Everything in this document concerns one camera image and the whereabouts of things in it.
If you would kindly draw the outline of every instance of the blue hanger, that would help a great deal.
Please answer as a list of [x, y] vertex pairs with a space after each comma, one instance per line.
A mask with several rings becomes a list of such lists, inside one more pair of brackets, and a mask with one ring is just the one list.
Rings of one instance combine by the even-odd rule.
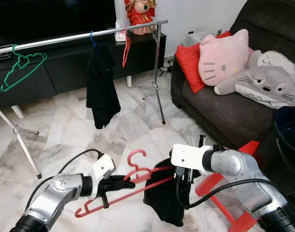
[[94, 40], [94, 38], [93, 38], [93, 36], [92, 36], [92, 33], [93, 33], [93, 32], [94, 32], [93, 30], [90, 31], [89, 38], [90, 38], [90, 40], [93, 42], [95, 50], [98, 51], [97, 43], [96, 43], [96, 41]]

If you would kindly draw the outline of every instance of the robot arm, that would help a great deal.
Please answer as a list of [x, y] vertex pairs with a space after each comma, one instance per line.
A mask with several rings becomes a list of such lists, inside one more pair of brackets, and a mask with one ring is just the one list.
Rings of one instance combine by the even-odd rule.
[[[214, 151], [211, 146], [175, 144], [171, 163], [182, 168], [197, 169], [205, 175], [220, 173], [230, 183], [250, 179], [268, 180], [251, 155], [235, 150]], [[276, 188], [259, 182], [232, 188], [247, 211], [266, 231], [295, 232], [295, 212]]]
[[115, 169], [111, 157], [104, 154], [94, 163], [89, 176], [83, 176], [83, 174], [54, 176], [48, 187], [25, 210], [10, 232], [47, 232], [68, 202], [85, 196], [90, 200], [97, 196], [106, 199], [106, 191], [135, 187], [134, 183], [123, 181], [123, 177], [110, 176]]

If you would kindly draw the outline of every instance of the red figurine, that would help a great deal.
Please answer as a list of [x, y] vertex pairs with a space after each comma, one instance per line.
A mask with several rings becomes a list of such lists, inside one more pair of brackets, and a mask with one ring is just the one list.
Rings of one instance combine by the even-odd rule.
[[[156, 0], [124, 0], [126, 4], [127, 17], [130, 25], [144, 24], [152, 22], [155, 17]], [[149, 27], [133, 29], [137, 35], [151, 33]]]

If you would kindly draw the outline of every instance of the black shirt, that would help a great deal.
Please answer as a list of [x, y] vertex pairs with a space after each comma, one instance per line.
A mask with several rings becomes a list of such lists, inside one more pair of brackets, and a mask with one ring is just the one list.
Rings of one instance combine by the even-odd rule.
[[95, 127], [102, 129], [120, 111], [113, 83], [115, 62], [108, 48], [98, 45], [92, 50], [88, 63], [86, 107], [92, 108]]

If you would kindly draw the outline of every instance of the red plastic hanger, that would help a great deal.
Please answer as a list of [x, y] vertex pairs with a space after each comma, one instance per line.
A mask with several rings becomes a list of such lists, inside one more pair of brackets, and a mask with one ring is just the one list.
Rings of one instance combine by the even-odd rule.
[[126, 44], [125, 44], [125, 49], [124, 49], [124, 54], [123, 54], [123, 68], [125, 68], [127, 57], [128, 57], [128, 52], [129, 52], [130, 44], [131, 44], [131, 40], [127, 35], [126, 27], [125, 27], [125, 35], [126, 35]]
[[[136, 153], [142, 153], [144, 157], [147, 155], [146, 152], [145, 152], [144, 150], [142, 150], [142, 149], [134, 150], [133, 152], [131, 152], [131, 153], [129, 154], [129, 156], [127, 157], [127, 163], [128, 163], [129, 166], [134, 167], [135, 170], [133, 170], [133, 171], [131, 171], [130, 173], [128, 173], [128, 174], [125, 176], [124, 180], [127, 180], [131, 175], [133, 175], [133, 174], [135, 174], [135, 173], [137, 173], [137, 172], [140, 172], [140, 171], [147, 171], [148, 173], [147, 173], [147, 174], [144, 174], [144, 175], [142, 175], [142, 176], [139, 176], [139, 174], [136, 174], [136, 177], [135, 177], [134, 179], [131, 180], [131, 181], [134, 182], [135, 184], [138, 184], [138, 183], [140, 183], [140, 182], [143, 182], [143, 181], [146, 181], [146, 180], [151, 179], [151, 175], [152, 175], [152, 173], [154, 173], [154, 172], [163, 171], [163, 170], [169, 170], [169, 169], [173, 169], [173, 168], [174, 168], [173, 166], [166, 166], [166, 167], [154, 168], [154, 169], [140, 168], [138, 164], [135, 164], [135, 163], [132, 163], [132, 162], [131, 162], [131, 158], [132, 158], [133, 155], [136, 154]], [[144, 191], [144, 190], [151, 189], [151, 188], [153, 188], [153, 187], [156, 187], [156, 186], [158, 186], [158, 185], [161, 185], [161, 184], [163, 184], [163, 183], [165, 183], [165, 182], [167, 182], [167, 181], [169, 181], [169, 180], [172, 180], [172, 179], [173, 179], [173, 176], [171, 176], [171, 177], [167, 177], [167, 178], [165, 178], [165, 179], [163, 179], [163, 180], [160, 180], [160, 181], [157, 181], [157, 182], [155, 182], [155, 183], [153, 183], [153, 184], [150, 184], [150, 185], [148, 185], [148, 186], [145, 186], [144, 188], [141, 188], [141, 189], [136, 190], [136, 191], [134, 191], [134, 192], [132, 192], [132, 193], [129, 193], [129, 194], [125, 195], [125, 196], [122, 196], [122, 197], [117, 198], [117, 199], [115, 199], [115, 200], [113, 200], [113, 201], [110, 201], [110, 202], [109, 202], [109, 205], [114, 204], [114, 203], [119, 202], [119, 201], [122, 201], [122, 200], [124, 200], [124, 199], [126, 199], [126, 198], [128, 198], [128, 197], [131, 197], [131, 196], [133, 196], [133, 195], [135, 195], [135, 194], [137, 194], [137, 193], [140, 193], [140, 192], [142, 192], [142, 191]], [[96, 208], [89, 209], [88, 206], [89, 206], [89, 204], [92, 203], [93, 201], [94, 201], [94, 200], [89, 200], [89, 201], [85, 202], [85, 204], [84, 204], [85, 212], [84, 212], [84, 213], [81, 213], [82, 209], [79, 208], [79, 209], [74, 213], [74, 216], [77, 217], [77, 218], [81, 218], [81, 217], [84, 217], [84, 216], [86, 216], [86, 215], [88, 215], [88, 214], [94, 213], [94, 212], [96, 212], [97, 210], [100, 210], [100, 209], [104, 208], [104, 205], [100, 205], [100, 206], [98, 206], [98, 207], [96, 207]]]

